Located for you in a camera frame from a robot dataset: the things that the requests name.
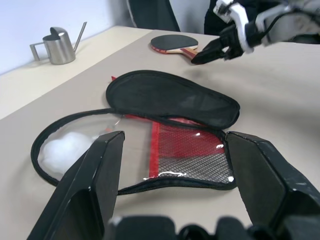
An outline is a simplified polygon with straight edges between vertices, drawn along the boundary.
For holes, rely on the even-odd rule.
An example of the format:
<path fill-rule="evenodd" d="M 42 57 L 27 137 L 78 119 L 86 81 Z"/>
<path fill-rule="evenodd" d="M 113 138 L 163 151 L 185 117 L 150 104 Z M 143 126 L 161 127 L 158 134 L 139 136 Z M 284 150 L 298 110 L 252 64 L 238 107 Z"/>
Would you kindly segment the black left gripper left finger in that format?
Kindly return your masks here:
<path fill-rule="evenodd" d="M 101 135 L 71 166 L 31 231 L 31 240 L 102 240 L 118 195 L 125 133 Z"/>

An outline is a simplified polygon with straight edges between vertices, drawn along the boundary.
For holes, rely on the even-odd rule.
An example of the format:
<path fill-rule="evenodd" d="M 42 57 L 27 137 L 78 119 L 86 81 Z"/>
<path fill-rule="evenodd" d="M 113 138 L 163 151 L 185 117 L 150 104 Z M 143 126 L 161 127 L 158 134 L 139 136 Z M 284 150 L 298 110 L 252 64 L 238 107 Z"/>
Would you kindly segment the black office chair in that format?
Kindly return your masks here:
<path fill-rule="evenodd" d="M 126 0 L 133 25 L 139 29 L 180 32 L 170 0 Z"/>

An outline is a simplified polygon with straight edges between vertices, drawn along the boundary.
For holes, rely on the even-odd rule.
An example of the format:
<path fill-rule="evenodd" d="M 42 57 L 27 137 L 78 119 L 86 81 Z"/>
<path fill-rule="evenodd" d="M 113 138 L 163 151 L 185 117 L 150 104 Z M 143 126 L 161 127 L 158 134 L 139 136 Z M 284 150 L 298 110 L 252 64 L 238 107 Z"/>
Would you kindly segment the steel watering can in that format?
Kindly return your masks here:
<path fill-rule="evenodd" d="M 72 45 L 68 32 L 62 27 L 51 27 L 50 35 L 42 38 L 42 42 L 30 44 L 35 61 L 39 62 L 40 57 L 36 50 L 36 46 L 44 45 L 48 59 L 52 65 L 65 65 L 76 59 L 76 51 L 82 39 L 82 35 L 86 28 L 87 22 L 82 24 L 81 30 L 74 45 Z"/>

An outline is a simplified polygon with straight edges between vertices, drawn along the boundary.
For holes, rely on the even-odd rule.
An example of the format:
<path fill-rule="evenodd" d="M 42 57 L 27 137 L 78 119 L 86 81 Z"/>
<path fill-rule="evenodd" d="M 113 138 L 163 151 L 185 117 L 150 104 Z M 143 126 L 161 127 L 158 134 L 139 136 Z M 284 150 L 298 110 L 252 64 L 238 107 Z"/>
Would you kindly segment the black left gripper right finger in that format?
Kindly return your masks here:
<path fill-rule="evenodd" d="M 254 225 L 320 215 L 320 192 L 270 141 L 229 131 L 226 142 L 235 182 Z"/>

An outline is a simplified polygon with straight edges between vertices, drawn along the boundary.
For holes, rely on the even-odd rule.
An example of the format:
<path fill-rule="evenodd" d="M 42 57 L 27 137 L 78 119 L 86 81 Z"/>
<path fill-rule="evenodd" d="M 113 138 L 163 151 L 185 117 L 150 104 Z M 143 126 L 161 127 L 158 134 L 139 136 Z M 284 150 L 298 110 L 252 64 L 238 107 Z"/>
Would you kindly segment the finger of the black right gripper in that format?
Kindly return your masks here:
<path fill-rule="evenodd" d="M 225 44 L 223 43 L 222 37 L 216 38 L 212 41 L 210 41 L 202 51 L 219 51 L 225 48 Z"/>
<path fill-rule="evenodd" d="M 223 50 L 208 50 L 208 51 L 201 51 L 195 55 L 192 59 L 192 64 L 194 65 L 203 65 L 218 59 L 224 58 L 225 52 Z"/>

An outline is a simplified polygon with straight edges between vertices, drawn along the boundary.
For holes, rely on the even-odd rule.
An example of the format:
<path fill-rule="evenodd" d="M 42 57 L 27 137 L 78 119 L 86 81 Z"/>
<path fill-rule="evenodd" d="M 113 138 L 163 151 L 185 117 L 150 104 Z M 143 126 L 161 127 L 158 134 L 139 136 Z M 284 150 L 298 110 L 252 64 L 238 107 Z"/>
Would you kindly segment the black red paddle case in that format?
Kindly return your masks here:
<path fill-rule="evenodd" d="M 38 163 L 45 140 L 77 119 L 115 114 L 152 123 L 149 176 L 120 189 L 119 195 L 167 187 L 227 191 L 237 186 L 224 132 L 239 118 L 236 100 L 183 77 L 155 70 L 136 70 L 114 78 L 105 97 L 109 108 L 65 116 L 34 140 L 31 164 L 47 183 L 57 186 L 59 181 Z"/>

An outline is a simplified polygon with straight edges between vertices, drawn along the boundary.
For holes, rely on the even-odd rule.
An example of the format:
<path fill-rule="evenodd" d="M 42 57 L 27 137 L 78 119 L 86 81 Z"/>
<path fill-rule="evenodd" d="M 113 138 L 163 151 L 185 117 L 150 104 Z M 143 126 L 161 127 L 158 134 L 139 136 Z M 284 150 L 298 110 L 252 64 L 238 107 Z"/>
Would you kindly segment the black robot torso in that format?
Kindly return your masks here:
<path fill-rule="evenodd" d="M 218 36 L 227 27 L 227 24 L 213 12 L 216 2 L 217 0 L 210 0 L 209 8 L 204 18 L 205 35 Z"/>

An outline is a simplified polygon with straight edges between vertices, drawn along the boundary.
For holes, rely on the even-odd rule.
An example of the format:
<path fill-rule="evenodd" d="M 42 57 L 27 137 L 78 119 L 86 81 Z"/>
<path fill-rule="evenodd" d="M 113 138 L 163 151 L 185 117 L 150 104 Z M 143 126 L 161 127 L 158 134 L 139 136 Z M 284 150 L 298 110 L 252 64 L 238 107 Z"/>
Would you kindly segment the black rubber table tennis paddle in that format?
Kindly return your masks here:
<path fill-rule="evenodd" d="M 192 60 L 197 54 L 199 42 L 189 36 L 167 34 L 154 37 L 151 48 L 161 54 L 182 54 Z"/>

